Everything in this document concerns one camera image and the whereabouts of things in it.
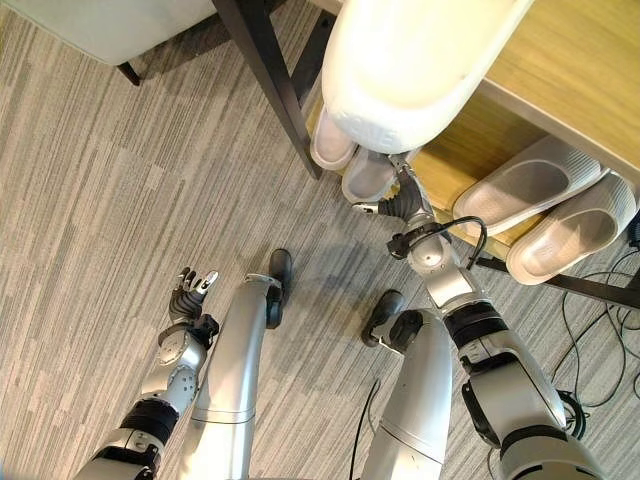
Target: floor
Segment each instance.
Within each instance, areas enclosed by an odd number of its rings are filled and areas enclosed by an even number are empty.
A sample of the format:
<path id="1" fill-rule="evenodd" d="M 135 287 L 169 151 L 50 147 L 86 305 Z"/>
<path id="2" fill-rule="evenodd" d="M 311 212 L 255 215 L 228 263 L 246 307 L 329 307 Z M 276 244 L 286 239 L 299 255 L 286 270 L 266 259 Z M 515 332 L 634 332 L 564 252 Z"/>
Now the floor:
<path id="1" fill-rule="evenodd" d="M 273 21 L 295 64 L 319 11 L 289 0 Z M 377 297 L 400 289 L 428 303 L 385 242 L 391 219 L 349 209 L 338 177 L 306 173 L 250 70 L 215 22 L 133 65 L 134 88 L 0 9 L 0 463 L 10 480 L 77 472 L 136 396 L 174 275 L 221 279 L 207 303 L 224 318 L 234 286 L 288 248 L 295 286 L 283 325 L 265 337 L 251 475 L 347 478 L 362 404 L 375 378 L 378 418 L 400 360 L 358 334 Z M 576 271 L 607 269 L 621 240 Z M 621 268 L 633 272 L 638 259 Z M 507 322 L 550 373 L 569 345 L 560 294 L 481 268 Z M 575 330 L 601 308 L 572 297 Z M 640 338 L 631 332 L 636 350 Z M 621 354 L 606 323 L 583 347 L 585 401 L 606 392 Z M 591 411 L 585 444 L 611 479 L 638 478 L 638 400 L 630 359 L 614 399 Z M 560 370 L 569 388 L 575 364 Z M 463 382 L 455 366 L 454 391 Z M 372 435 L 364 431 L 360 472 Z M 160 478 L 175 477 L 180 432 Z M 488 478 L 487 447 L 454 396 L 443 479 Z"/>

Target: chair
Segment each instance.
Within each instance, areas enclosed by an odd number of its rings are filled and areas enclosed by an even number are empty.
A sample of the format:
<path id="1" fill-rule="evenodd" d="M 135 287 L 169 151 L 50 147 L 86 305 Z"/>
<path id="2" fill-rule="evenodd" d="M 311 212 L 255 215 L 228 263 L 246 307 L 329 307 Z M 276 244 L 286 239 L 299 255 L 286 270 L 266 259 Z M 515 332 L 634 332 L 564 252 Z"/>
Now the chair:
<path id="1" fill-rule="evenodd" d="M 4 0 L 68 45 L 116 66 L 131 83 L 129 60 L 216 13 L 211 0 Z"/>

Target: cable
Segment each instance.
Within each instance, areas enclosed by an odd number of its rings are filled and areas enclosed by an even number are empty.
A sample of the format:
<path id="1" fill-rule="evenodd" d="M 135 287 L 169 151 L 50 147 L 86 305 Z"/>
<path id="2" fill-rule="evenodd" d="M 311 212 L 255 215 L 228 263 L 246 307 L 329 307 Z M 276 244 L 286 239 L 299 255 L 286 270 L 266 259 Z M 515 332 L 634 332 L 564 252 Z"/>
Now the cable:
<path id="1" fill-rule="evenodd" d="M 356 440 L 353 442 L 353 452 L 351 454 L 351 467 L 349 468 L 349 480 L 353 480 L 353 469 L 356 464 L 356 452 L 358 450 L 358 441 L 360 440 L 360 431 L 362 430 L 362 423 L 364 422 L 364 417 L 367 414 L 367 410 L 369 409 L 369 405 L 373 400 L 373 397 L 377 394 L 377 391 L 380 390 L 380 379 L 376 378 L 373 382 L 373 386 L 371 390 L 369 390 L 369 395 L 367 396 L 367 401 L 362 408 L 362 414 L 360 415 L 360 421 L 358 422 L 358 431 L 356 432 Z"/>
<path id="2" fill-rule="evenodd" d="M 633 252 L 629 252 L 624 254 L 623 256 L 621 256 L 618 260 L 616 260 L 616 262 L 614 262 L 613 267 L 611 268 L 611 270 L 608 271 L 604 271 L 604 272 L 595 272 L 595 273 L 590 273 L 588 275 L 583 276 L 582 278 L 591 278 L 597 275 L 607 275 L 607 279 L 605 281 L 605 283 L 608 285 L 609 281 L 611 280 L 611 276 L 612 275 L 618 275 L 618 276 L 622 276 L 622 277 L 626 277 L 626 278 L 633 278 L 633 275 L 627 274 L 627 273 L 623 273 L 623 272 L 618 272 L 616 271 L 616 269 L 619 267 L 619 265 L 627 258 L 631 257 L 632 255 L 638 254 L 640 253 L 640 251 L 633 251 Z M 562 320 L 564 323 L 564 326 L 567 330 L 567 333 L 569 334 L 569 337 L 571 338 L 571 346 L 569 347 L 569 349 L 564 353 L 564 355 L 562 356 L 562 358 L 560 359 L 560 362 L 556 365 L 556 368 L 553 371 L 553 376 L 552 376 L 552 381 L 555 380 L 555 377 L 560 369 L 560 367 L 562 366 L 562 364 L 565 362 L 565 360 L 568 358 L 569 353 L 571 353 L 571 351 L 573 350 L 576 354 L 576 374 L 575 374 L 575 379 L 574 379 L 574 391 L 573 391 L 573 395 L 575 396 L 575 401 L 577 402 L 577 404 L 579 405 L 579 408 L 581 409 L 583 406 L 585 407 L 591 407 L 591 408 L 595 408 L 595 407 L 600 407 L 604 404 L 606 404 L 607 402 L 609 402 L 616 394 L 616 392 L 618 391 L 622 380 L 624 378 L 624 373 L 626 370 L 626 366 L 627 366 L 627 353 L 631 354 L 633 357 L 635 357 L 636 359 L 640 360 L 640 356 L 636 355 L 635 352 L 632 352 L 624 343 L 624 339 L 623 339 L 623 332 L 626 329 L 628 330 L 635 330 L 635 328 L 629 328 L 629 327 L 625 327 L 625 322 L 628 320 L 629 316 L 630 316 L 630 311 L 626 312 L 626 314 L 624 315 L 624 317 L 621 319 L 620 317 L 620 313 L 621 313 L 621 307 L 617 307 L 618 310 L 616 312 L 616 319 L 618 320 L 618 324 L 619 324 L 619 330 L 616 327 L 615 321 L 613 319 L 612 316 L 612 310 L 613 310 L 613 306 L 612 305 L 608 305 L 607 303 L 605 303 L 605 310 L 598 315 L 595 319 L 593 319 L 583 330 L 582 332 L 577 336 L 574 337 L 574 334 L 571 330 L 571 328 L 569 327 L 569 322 L 567 320 L 567 312 L 566 312 L 566 301 L 567 301 L 567 296 L 568 296 L 569 292 L 565 292 L 562 296 L 562 305 L 561 305 L 561 312 L 562 312 Z M 586 335 L 595 325 L 598 324 L 598 322 L 600 320 L 602 320 L 602 318 L 607 317 L 607 320 L 609 321 L 609 324 L 611 325 L 611 328 L 613 329 L 615 335 L 616 335 L 616 340 L 618 341 L 618 344 L 621 347 L 621 352 L 622 352 L 622 368 L 620 369 L 620 374 L 618 375 L 618 378 L 616 379 L 616 382 L 614 384 L 614 386 L 612 387 L 612 389 L 609 391 L 609 393 L 600 401 L 598 402 L 594 402 L 594 403 L 582 403 L 580 401 L 580 397 L 579 397 L 579 378 L 580 378 L 580 352 L 578 349 L 578 342 L 584 337 L 584 335 Z M 634 390 L 634 394 L 638 397 L 638 399 L 640 399 L 640 391 L 638 389 L 638 379 L 640 379 L 640 372 L 636 375 L 636 377 L 634 378 L 633 381 L 633 390 Z M 584 430 L 584 428 L 577 428 L 577 422 L 578 422 L 578 412 L 575 412 L 575 407 L 572 406 L 572 408 L 574 409 L 574 416 L 575 421 L 576 421 L 576 428 L 574 428 L 575 432 L 579 432 L 581 429 Z"/>
<path id="3" fill-rule="evenodd" d="M 441 233 L 449 230 L 453 226 L 462 225 L 464 223 L 477 223 L 480 226 L 480 237 L 478 237 L 478 243 L 476 243 L 476 248 L 474 249 L 473 253 L 469 257 L 469 263 L 467 264 L 467 270 L 471 270 L 473 266 L 476 264 L 476 262 L 478 261 L 480 252 L 482 252 L 484 247 L 487 245 L 487 238 L 489 236 L 487 234 L 487 224 L 484 223 L 484 220 L 482 220 L 480 217 L 475 217 L 472 215 L 469 215 L 466 217 L 460 217 L 450 222 L 442 224 L 442 226 L 439 229 L 437 229 L 437 231 L 434 233 Z"/>
<path id="4" fill-rule="evenodd" d="M 560 400 L 571 407 L 570 415 L 567 417 L 567 428 L 573 425 L 571 436 L 581 440 L 587 429 L 588 415 L 584 413 L 582 405 L 580 405 L 580 402 L 573 397 L 571 392 L 567 392 L 565 390 L 557 390 L 557 392 L 560 396 Z"/>
<path id="5" fill-rule="evenodd" d="M 491 455 L 493 455 L 495 451 L 495 448 L 489 447 L 489 451 L 487 452 L 487 470 L 489 471 L 491 480 L 496 480 L 496 477 L 493 475 L 493 469 L 491 468 Z"/>
<path id="6" fill-rule="evenodd" d="M 371 419 L 371 405 L 373 405 L 373 401 L 375 400 L 376 396 L 378 395 L 378 392 L 380 391 L 379 379 L 377 382 L 373 383 L 374 387 L 376 385 L 378 388 L 376 388 L 375 391 L 373 392 L 373 395 L 371 396 L 371 401 L 369 402 L 369 406 L 367 407 L 367 421 L 369 422 L 369 429 L 371 430 L 371 433 L 373 433 L 374 435 L 376 433 L 376 427 L 373 426 L 373 420 Z"/>

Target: wooden desk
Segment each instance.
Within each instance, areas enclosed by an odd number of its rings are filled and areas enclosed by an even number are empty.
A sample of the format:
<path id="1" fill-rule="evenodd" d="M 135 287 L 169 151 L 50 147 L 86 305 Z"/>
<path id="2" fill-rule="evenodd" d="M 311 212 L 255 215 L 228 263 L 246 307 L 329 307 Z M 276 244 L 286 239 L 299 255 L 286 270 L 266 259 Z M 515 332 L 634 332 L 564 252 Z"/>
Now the wooden desk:
<path id="1" fill-rule="evenodd" d="M 339 11 L 337 0 L 314 2 Z M 477 92 L 414 162 L 443 218 L 546 132 L 640 184 L 639 26 L 637 0 L 536 0 Z M 540 218 L 496 235 L 487 250 L 505 258 Z"/>

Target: white chair seat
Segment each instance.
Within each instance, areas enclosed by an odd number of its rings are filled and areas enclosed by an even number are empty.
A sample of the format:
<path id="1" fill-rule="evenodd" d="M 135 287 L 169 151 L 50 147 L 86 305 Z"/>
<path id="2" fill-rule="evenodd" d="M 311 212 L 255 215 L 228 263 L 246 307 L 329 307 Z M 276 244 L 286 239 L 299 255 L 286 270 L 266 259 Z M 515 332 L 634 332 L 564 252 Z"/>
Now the white chair seat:
<path id="1" fill-rule="evenodd" d="M 216 13 L 211 0 L 5 0 L 96 60 L 120 65 Z"/>
<path id="2" fill-rule="evenodd" d="M 331 119 L 382 153 L 419 147 L 458 114 L 533 0 L 349 0 L 331 32 Z"/>

